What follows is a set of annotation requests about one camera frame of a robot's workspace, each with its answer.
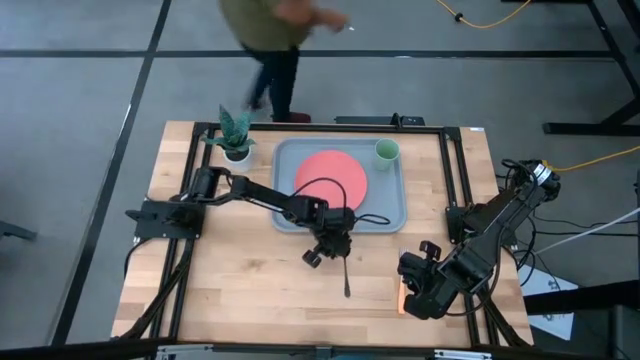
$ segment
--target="gray floor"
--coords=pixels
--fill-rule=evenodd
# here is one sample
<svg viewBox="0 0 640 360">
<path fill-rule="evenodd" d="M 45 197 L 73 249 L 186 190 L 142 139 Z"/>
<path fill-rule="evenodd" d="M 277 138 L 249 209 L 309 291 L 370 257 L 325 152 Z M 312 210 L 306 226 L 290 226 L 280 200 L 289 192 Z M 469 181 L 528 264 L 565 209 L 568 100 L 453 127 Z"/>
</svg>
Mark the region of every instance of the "gray floor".
<svg viewBox="0 0 640 360">
<path fill-rule="evenodd" d="M 478 23 L 517 6 L 449 2 Z M 322 3 L 351 14 L 355 31 L 333 36 L 318 30 L 306 49 L 606 49 L 585 6 L 535 4 L 502 27 L 474 30 L 454 23 L 435 0 Z M 0 49 L 144 50 L 160 4 L 0 0 Z M 637 41 L 617 5 L 598 5 L 631 67 L 640 69 L 631 52 Z M 238 49 L 212 0 L 174 0 L 159 47 Z M 32 243 L 0 242 L 0 348 L 47 341 L 140 65 L 141 59 L 0 59 L 0 219 L 39 232 Z M 109 336 L 134 228 L 124 211 L 137 208 L 145 194 L 164 122 L 211 120 L 218 104 L 240 108 L 256 69 L 250 59 L 154 61 L 71 342 Z M 485 127 L 494 164 L 503 172 L 499 161 L 505 157 L 568 166 L 637 145 L 635 138 L 544 136 L 540 130 L 547 121 L 599 121 L 631 96 L 611 61 L 304 58 L 293 105 L 315 122 L 398 111 L 433 125 Z M 625 213 L 635 207 L 639 167 L 640 153 L 567 173 L 561 196 L 539 215 L 590 223 Z M 557 240 L 540 236 L 538 243 Z M 633 238 L 600 237 L 558 247 L 545 260 L 557 276 L 594 285 L 637 278 L 636 254 Z M 602 339 L 594 340 L 582 323 L 607 332 L 600 315 L 584 314 L 571 343 L 539 332 L 536 340 L 548 348 L 602 352 Z M 638 344 L 625 351 L 640 356 Z"/>
</svg>

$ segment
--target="man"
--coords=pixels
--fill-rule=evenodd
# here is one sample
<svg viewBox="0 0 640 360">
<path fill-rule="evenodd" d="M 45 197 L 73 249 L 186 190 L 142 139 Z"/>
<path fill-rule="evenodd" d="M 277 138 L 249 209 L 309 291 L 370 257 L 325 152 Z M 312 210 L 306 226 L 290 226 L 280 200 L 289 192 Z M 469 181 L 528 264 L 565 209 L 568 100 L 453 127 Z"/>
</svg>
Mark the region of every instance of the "man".
<svg viewBox="0 0 640 360">
<path fill-rule="evenodd" d="M 314 26 L 342 31 L 347 16 L 317 8 L 313 0 L 219 1 L 231 31 L 247 53 L 262 64 L 247 106 L 254 111 L 260 109 L 260 99 L 269 87 L 274 121 L 311 122 L 309 115 L 289 109 L 300 57 L 298 47 Z"/>
</svg>

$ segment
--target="hand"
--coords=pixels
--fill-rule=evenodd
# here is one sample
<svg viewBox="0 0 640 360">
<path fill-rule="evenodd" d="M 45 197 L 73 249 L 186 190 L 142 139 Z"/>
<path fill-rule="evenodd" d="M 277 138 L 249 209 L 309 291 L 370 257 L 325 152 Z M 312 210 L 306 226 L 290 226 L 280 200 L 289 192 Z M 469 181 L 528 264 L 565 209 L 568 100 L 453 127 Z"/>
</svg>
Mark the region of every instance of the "hand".
<svg viewBox="0 0 640 360">
<path fill-rule="evenodd" d="M 331 31 L 339 33 L 349 23 L 349 17 L 333 10 L 320 10 L 320 22 Z"/>
</svg>

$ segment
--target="green shirt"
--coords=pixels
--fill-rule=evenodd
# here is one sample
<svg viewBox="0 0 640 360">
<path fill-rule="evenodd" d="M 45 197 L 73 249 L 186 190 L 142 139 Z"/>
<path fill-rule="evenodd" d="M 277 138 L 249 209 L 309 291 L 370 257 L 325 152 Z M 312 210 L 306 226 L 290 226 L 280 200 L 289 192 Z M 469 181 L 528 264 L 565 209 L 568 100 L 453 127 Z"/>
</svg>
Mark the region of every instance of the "green shirt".
<svg viewBox="0 0 640 360">
<path fill-rule="evenodd" d="M 286 51 L 309 35 L 308 27 L 297 27 L 273 15 L 281 0 L 219 0 L 220 10 L 235 37 L 258 51 Z"/>
</svg>

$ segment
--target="pink plate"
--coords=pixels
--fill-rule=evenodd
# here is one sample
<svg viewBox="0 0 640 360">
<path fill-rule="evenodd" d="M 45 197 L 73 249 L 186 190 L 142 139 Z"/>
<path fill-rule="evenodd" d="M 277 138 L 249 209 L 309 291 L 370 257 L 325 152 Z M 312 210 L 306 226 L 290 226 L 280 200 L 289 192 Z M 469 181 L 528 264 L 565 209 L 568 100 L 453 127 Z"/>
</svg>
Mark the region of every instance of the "pink plate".
<svg viewBox="0 0 640 360">
<path fill-rule="evenodd" d="M 321 177 L 333 179 L 344 187 L 347 193 L 347 207 L 355 210 L 367 193 L 367 174 L 362 165 L 348 154 L 327 150 L 307 158 L 298 168 L 294 186 L 296 191 L 309 181 Z M 331 181 L 320 180 L 300 192 L 325 199 L 330 208 L 343 206 L 343 195 L 340 187 Z"/>
</svg>

